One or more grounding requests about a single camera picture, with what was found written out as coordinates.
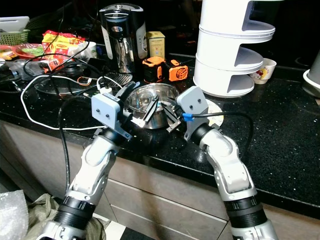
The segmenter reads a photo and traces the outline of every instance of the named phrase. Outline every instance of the green basket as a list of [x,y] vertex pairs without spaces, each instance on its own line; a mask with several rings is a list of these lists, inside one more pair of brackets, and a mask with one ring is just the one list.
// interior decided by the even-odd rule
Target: green basket
[[0,45],[19,45],[28,42],[28,34],[30,30],[0,32]]

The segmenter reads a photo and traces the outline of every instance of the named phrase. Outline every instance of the cloth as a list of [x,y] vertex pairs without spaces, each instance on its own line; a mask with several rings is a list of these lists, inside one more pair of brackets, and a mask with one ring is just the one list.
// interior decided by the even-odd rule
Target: cloth
[[[36,240],[46,223],[52,220],[58,210],[58,203],[49,194],[43,194],[28,206],[29,229],[23,240]],[[86,228],[86,240],[105,240],[105,229],[109,222],[91,218]]]

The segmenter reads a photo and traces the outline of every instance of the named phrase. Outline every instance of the stainless steel pot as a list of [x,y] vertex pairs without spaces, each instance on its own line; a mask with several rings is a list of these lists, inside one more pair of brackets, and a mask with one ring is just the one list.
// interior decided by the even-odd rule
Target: stainless steel pot
[[168,120],[161,103],[169,104],[168,98],[175,99],[179,95],[178,90],[164,83],[153,83],[141,86],[134,90],[126,100],[129,109],[133,111],[135,118],[142,119],[146,114],[149,103],[159,96],[157,109],[145,129],[159,129],[168,126]]

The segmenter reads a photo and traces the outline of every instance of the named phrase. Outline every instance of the kitchen floor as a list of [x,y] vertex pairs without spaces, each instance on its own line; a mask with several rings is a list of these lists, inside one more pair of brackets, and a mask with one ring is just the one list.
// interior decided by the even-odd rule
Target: kitchen floor
[[105,230],[106,240],[154,240],[140,232],[111,221]]

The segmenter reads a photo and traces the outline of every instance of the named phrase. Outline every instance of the countertop edge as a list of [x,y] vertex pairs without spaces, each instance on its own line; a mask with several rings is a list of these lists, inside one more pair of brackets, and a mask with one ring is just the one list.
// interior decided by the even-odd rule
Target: countertop edge
[[[59,131],[45,128],[24,118],[19,118],[10,114],[0,112],[0,120],[47,136],[60,139]],[[92,141],[92,138],[80,136],[75,133],[66,131],[65,138],[67,142],[76,145],[81,145],[83,147],[87,146]],[[135,153],[125,148],[121,148],[117,156],[201,184],[205,184],[215,188],[217,187],[213,175],[179,164],[175,164],[164,159]],[[288,198],[261,189],[257,189],[257,191],[259,199],[264,204],[268,204],[297,214],[305,215],[311,218],[320,219],[320,206]]]

